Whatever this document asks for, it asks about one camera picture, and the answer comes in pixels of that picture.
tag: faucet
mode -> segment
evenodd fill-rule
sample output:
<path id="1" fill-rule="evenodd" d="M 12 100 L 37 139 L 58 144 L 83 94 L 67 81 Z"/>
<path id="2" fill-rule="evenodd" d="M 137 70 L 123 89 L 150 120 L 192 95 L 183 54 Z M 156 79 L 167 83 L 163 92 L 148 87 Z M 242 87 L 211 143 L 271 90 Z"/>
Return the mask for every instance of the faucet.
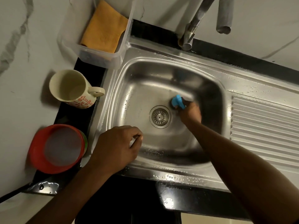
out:
<path id="1" fill-rule="evenodd" d="M 215 0 L 203 0 L 190 23 L 185 27 L 183 36 L 178 40 L 179 46 L 188 51 L 192 48 L 193 37 L 201 19 Z M 229 34 L 233 20 L 234 0 L 219 0 L 216 31 Z"/>

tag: sink drain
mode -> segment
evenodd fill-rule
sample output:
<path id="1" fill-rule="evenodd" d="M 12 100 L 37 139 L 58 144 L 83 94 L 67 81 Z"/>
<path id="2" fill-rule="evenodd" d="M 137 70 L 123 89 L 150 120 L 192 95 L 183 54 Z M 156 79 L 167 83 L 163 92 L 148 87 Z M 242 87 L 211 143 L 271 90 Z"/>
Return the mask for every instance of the sink drain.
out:
<path id="1" fill-rule="evenodd" d="M 151 124 L 159 129 L 163 129 L 170 124 L 170 111 L 165 106 L 159 105 L 151 109 L 149 117 Z"/>

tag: person's left hand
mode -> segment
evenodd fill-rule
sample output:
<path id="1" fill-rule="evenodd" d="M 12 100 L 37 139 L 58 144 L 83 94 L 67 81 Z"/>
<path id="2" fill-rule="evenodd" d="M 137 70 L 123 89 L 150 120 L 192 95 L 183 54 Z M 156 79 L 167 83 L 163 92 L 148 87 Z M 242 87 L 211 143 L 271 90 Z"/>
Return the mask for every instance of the person's left hand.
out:
<path id="1" fill-rule="evenodd" d="M 132 138 L 135 141 L 130 147 Z M 113 127 L 99 136 L 88 165 L 104 174 L 113 175 L 136 159 L 142 139 L 143 133 L 137 127 Z"/>

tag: forearm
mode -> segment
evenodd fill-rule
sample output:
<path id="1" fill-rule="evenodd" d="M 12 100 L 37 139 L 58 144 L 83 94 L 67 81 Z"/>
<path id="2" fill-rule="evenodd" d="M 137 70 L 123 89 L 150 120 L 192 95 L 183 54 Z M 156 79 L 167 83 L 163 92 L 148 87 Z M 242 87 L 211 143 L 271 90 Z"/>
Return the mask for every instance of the forearm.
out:
<path id="1" fill-rule="evenodd" d="M 87 164 L 77 173 L 70 184 L 27 223 L 71 224 L 84 204 L 109 177 L 110 174 L 93 169 Z"/>
<path id="2" fill-rule="evenodd" d="M 276 168 L 200 123 L 187 127 L 254 218 L 290 224 L 299 218 L 299 190 Z"/>

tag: mug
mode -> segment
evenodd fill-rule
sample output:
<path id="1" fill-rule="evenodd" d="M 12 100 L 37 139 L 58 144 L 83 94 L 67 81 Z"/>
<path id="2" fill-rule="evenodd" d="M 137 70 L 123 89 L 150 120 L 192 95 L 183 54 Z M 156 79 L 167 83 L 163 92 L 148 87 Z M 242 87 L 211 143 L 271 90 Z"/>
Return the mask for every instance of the mug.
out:
<path id="1" fill-rule="evenodd" d="M 76 70 L 56 72 L 50 79 L 49 88 L 57 100 L 80 109 L 91 107 L 97 97 L 105 94 L 103 88 L 91 86 L 84 75 Z"/>

